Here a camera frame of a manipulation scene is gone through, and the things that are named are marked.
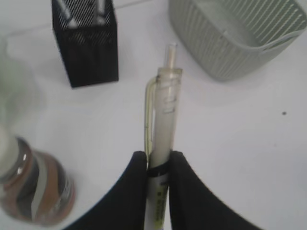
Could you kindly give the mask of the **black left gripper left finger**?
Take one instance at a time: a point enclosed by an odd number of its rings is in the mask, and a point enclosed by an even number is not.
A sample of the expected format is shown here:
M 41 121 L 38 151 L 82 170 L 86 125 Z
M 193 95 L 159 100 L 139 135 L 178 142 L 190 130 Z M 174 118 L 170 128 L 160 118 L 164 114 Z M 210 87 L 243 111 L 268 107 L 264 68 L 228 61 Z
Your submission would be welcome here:
M 125 171 L 108 193 L 67 230 L 142 230 L 147 190 L 147 157 L 133 153 Z

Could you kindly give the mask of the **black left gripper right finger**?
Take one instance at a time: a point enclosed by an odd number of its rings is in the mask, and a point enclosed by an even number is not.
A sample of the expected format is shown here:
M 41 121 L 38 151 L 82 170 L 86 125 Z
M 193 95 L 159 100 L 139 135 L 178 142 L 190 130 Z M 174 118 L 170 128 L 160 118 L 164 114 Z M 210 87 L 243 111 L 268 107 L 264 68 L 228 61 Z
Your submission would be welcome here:
M 258 230 L 199 179 L 184 154 L 169 159 L 169 208 L 173 230 Z

